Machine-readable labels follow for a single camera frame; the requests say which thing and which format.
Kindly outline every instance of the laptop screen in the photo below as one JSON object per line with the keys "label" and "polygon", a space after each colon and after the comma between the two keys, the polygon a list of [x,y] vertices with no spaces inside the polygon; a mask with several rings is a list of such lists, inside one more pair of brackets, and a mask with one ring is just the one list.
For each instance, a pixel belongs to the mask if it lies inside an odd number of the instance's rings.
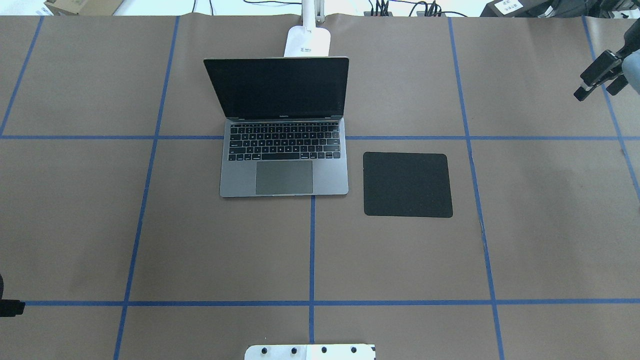
{"label": "laptop screen", "polygon": [[204,65],[226,117],[344,114],[348,58],[205,59]]}

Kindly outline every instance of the white bracket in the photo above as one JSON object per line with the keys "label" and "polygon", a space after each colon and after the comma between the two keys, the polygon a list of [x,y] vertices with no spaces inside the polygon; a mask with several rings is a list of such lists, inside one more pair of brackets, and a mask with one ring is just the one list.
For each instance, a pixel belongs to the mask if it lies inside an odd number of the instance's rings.
{"label": "white bracket", "polygon": [[367,344],[254,345],[244,360],[375,360],[376,346]]}

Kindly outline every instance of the trackpad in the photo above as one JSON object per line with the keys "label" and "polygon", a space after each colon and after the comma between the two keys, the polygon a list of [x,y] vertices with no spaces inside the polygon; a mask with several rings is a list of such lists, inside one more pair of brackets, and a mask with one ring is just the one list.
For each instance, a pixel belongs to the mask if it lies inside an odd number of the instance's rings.
{"label": "trackpad", "polygon": [[255,193],[275,195],[314,192],[312,161],[258,161]]}

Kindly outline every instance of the laptop keyboard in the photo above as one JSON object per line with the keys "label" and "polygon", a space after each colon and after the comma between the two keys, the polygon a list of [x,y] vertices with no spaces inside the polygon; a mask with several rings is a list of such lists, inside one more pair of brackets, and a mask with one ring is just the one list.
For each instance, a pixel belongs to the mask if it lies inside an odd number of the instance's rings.
{"label": "laptop keyboard", "polygon": [[232,124],[229,161],[339,159],[338,122]]}

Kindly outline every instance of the cardboard box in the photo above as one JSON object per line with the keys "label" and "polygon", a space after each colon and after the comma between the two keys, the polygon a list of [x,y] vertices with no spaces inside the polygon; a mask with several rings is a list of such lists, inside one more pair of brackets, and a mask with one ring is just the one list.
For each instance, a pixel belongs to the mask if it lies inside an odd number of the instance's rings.
{"label": "cardboard box", "polygon": [[113,15],[123,0],[46,0],[54,15]]}

